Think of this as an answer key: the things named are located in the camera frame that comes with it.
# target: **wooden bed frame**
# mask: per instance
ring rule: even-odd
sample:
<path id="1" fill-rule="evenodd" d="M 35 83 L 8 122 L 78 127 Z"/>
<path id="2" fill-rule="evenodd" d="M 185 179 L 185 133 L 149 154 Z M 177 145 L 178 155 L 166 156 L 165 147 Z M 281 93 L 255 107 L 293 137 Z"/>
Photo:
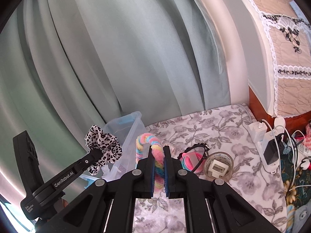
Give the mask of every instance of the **wooden bed frame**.
<path id="1" fill-rule="evenodd" d="M 274 125 L 274 117 L 271 117 L 267 114 L 260 101 L 254 94 L 254 92 L 249 87 L 249 109 L 254 114 L 254 117 L 257 121 L 261 119 L 265 119 L 268 123 L 273 127 Z M 303 133 L 306 131 L 306 125 L 311 121 L 311 111 L 305 114 L 302 114 L 297 117 L 285 118 L 286 129 L 290 134 L 292 134 L 295 130 L 301 130 Z"/>

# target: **silver screw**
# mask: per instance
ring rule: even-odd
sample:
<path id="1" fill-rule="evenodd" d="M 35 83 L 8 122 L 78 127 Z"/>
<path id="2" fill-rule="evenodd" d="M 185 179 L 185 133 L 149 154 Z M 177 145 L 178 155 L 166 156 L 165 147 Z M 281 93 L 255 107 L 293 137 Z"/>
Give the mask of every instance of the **silver screw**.
<path id="1" fill-rule="evenodd" d="M 225 181 L 223 179 L 216 179 L 215 180 L 215 184 L 218 185 L 218 186 L 221 186 L 225 183 Z"/>
<path id="2" fill-rule="evenodd" d="M 104 184 L 105 184 L 105 180 L 103 180 L 103 179 L 99 179 L 99 180 L 95 181 L 95 185 L 98 186 L 98 187 L 101 187 Z"/>
<path id="3" fill-rule="evenodd" d="M 138 175 L 141 175 L 142 171 L 139 170 L 139 169 L 135 169 L 132 171 L 132 174 L 135 175 L 135 176 L 138 176 Z"/>
<path id="4" fill-rule="evenodd" d="M 187 173 L 188 173 L 188 172 L 187 172 L 187 170 L 185 170 L 185 169 L 180 169 L 180 170 L 178 170 L 178 174 L 179 174 L 179 175 L 185 176 Z"/>

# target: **black hair clip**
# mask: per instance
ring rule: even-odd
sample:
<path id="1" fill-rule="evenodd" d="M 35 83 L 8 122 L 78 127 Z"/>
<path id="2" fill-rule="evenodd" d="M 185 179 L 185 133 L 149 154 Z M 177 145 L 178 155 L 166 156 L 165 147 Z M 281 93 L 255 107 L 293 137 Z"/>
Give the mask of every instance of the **black hair clip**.
<path id="1" fill-rule="evenodd" d="M 208 145 L 206 143 L 196 143 L 191 147 L 187 147 L 182 153 L 180 153 L 177 157 L 178 160 L 180 160 L 183 156 L 183 153 L 187 153 L 189 151 L 191 151 L 192 149 L 195 149 L 197 147 L 203 147 L 204 148 L 204 153 L 202 155 L 202 158 L 200 159 L 200 161 L 197 163 L 197 165 L 192 169 L 191 172 L 194 172 L 195 170 L 197 170 L 197 168 L 202 164 L 203 160 L 207 159 L 208 157 L 208 151 L 210 150 Z"/>

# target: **beige quilted cover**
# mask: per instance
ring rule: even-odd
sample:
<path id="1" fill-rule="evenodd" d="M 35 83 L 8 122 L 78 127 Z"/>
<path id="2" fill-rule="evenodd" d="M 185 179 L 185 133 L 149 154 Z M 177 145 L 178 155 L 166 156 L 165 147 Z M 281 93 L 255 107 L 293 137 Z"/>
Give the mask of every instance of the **beige quilted cover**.
<path id="1" fill-rule="evenodd" d="M 254 0 L 257 7 L 266 13 L 286 15 L 297 18 L 289 2 L 292 0 Z M 310 48 L 305 33 L 299 32 L 301 53 L 294 52 L 293 44 L 283 33 L 271 27 L 270 36 L 276 52 L 278 65 L 311 67 Z M 277 114 L 297 116 L 311 111 L 311 80 L 278 79 Z"/>

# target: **scrunchie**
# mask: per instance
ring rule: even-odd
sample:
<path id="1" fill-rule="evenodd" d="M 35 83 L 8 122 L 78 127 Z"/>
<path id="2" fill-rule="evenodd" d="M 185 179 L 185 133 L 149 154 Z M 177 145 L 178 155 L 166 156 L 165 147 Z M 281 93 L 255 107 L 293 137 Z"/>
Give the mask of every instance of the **scrunchie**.
<path id="1" fill-rule="evenodd" d="M 103 156 L 99 161 L 89 167 L 91 175 L 97 174 L 100 169 L 107 165 L 107 162 L 114 163 L 122 156 L 122 148 L 116 136 L 103 133 L 103 130 L 93 125 L 85 136 L 86 147 L 89 152 L 93 149 L 100 149 Z"/>
<path id="2" fill-rule="evenodd" d="M 155 191 L 161 191 L 164 186 L 164 151 L 157 137 L 151 133 L 144 133 L 136 139 L 136 164 L 142 159 L 143 144 L 151 144 L 152 155 L 155 158 Z"/>

